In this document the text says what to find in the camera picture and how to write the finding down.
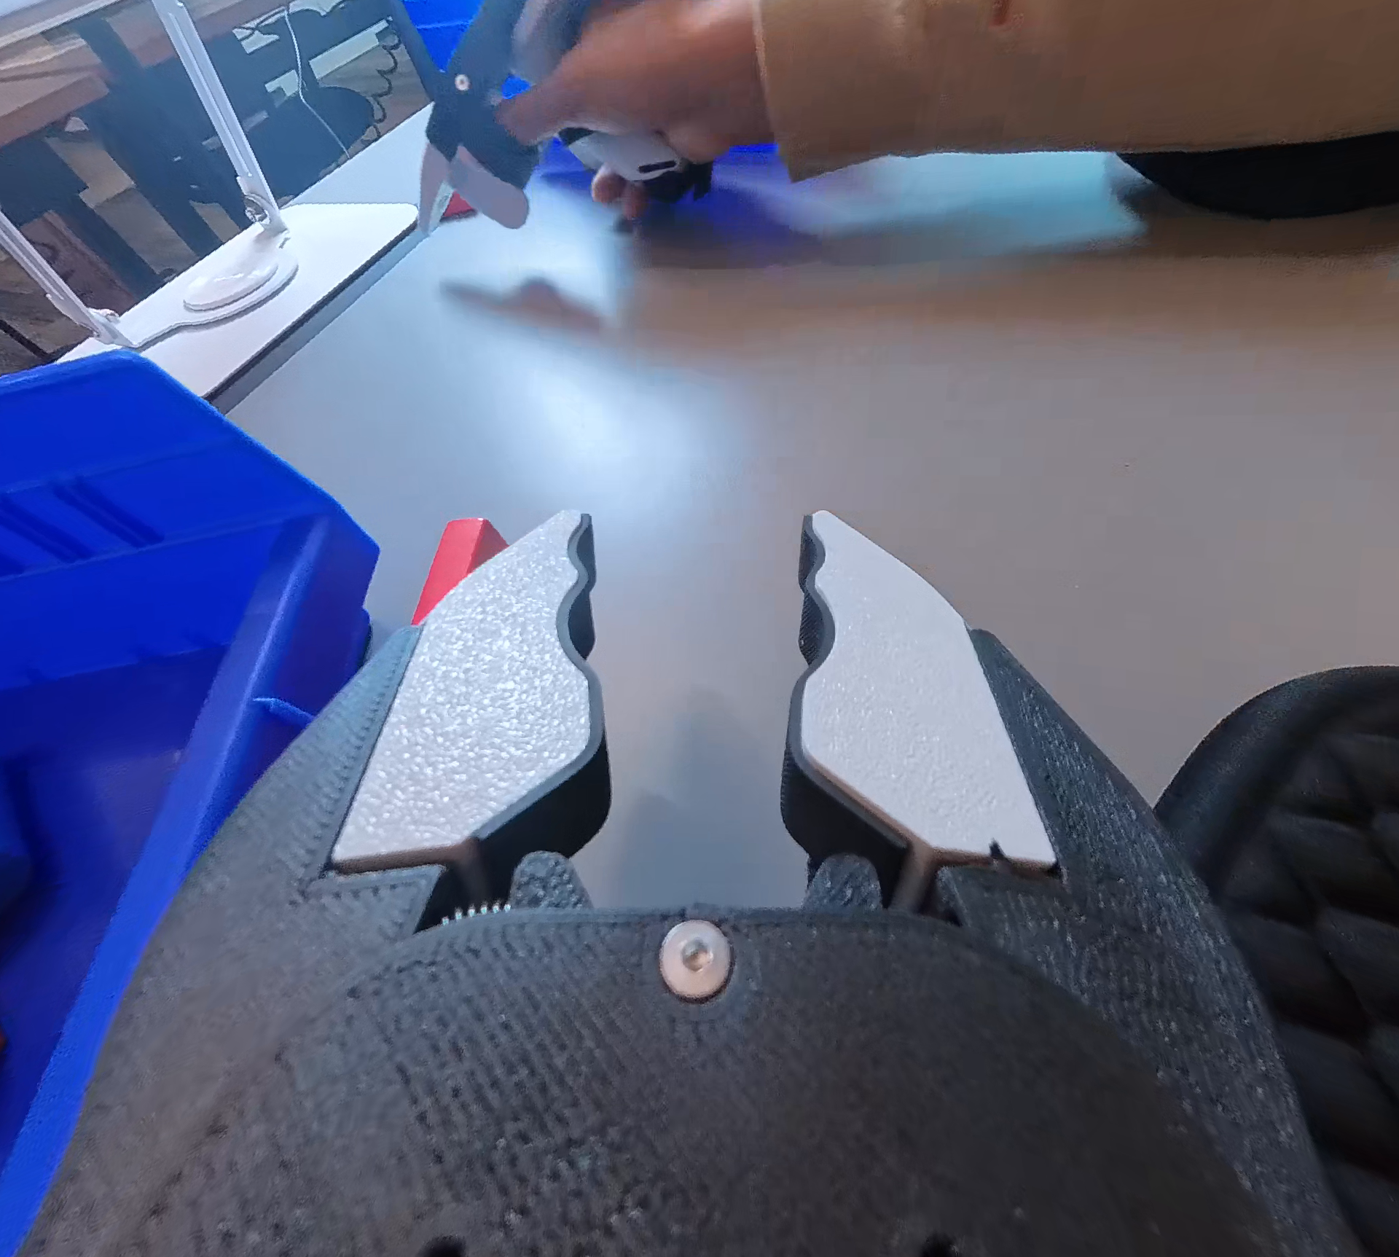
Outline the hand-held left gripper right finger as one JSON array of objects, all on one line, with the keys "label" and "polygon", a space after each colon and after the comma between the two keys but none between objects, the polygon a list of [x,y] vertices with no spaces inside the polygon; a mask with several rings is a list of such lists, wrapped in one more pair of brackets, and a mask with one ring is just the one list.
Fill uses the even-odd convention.
[{"label": "hand-held left gripper right finger", "polygon": [[922,910],[942,867],[1049,875],[1058,853],[961,614],[836,513],[801,522],[797,589],[782,828],[810,880],[860,859],[887,910]]}]

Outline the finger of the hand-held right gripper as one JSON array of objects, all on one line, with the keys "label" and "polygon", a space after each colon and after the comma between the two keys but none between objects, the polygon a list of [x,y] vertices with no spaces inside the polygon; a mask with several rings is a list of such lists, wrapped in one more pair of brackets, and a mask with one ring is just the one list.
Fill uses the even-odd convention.
[{"label": "finger of the hand-held right gripper", "polygon": [[528,225],[529,200],[528,183],[535,177],[537,150],[523,148],[510,155],[504,177],[480,164],[465,148],[441,155],[425,143],[419,155],[419,230],[436,230],[446,215],[446,200],[458,195],[474,215],[498,227],[518,230]]}]

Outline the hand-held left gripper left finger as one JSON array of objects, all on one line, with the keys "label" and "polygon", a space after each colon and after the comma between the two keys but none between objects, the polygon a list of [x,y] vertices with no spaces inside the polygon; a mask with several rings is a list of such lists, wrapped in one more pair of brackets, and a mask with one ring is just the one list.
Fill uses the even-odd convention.
[{"label": "hand-held left gripper left finger", "polygon": [[436,866],[510,886],[535,853],[577,853],[611,809],[589,672],[589,513],[551,513],[413,628],[413,651],[333,844],[333,867]]}]

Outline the red wooden block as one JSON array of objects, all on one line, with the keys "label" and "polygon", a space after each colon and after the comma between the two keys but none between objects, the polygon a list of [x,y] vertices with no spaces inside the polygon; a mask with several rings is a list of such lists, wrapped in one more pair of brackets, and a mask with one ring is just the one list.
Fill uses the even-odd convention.
[{"label": "red wooden block", "polygon": [[510,541],[483,517],[458,517],[441,529],[410,622],[419,628],[430,610]]}]

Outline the person's right forearm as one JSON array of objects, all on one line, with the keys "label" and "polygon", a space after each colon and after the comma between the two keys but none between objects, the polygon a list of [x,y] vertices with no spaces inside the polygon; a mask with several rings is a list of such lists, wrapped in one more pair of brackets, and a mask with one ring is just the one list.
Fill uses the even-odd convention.
[{"label": "person's right forearm", "polygon": [[1235,150],[1396,127],[1399,0],[753,0],[794,178],[932,150]]}]

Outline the white document stand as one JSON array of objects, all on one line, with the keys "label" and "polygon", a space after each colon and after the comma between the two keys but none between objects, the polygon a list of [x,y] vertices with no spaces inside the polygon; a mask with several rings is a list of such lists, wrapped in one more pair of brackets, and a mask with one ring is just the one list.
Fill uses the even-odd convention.
[{"label": "white document stand", "polygon": [[191,12],[181,0],[150,2],[230,158],[247,227],[123,314],[81,303],[8,215],[0,236],[43,297],[92,336],[78,354],[141,354],[185,391],[216,398],[367,266],[410,241],[418,210],[410,200],[296,200],[281,210]]}]

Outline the black wrist rest pad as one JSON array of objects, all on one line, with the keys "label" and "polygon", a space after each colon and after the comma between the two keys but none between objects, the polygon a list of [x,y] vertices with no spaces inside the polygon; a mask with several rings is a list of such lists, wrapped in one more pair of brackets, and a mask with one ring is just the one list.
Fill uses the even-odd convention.
[{"label": "black wrist rest pad", "polygon": [[1256,979],[1362,1252],[1399,1252],[1399,672],[1280,683],[1191,751],[1155,816]]},{"label": "black wrist rest pad", "polygon": [[1399,200],[1399,132],[1292,148],[1142,150],[1120,160],[1166,199],[1245,220],[1317,220]]}]

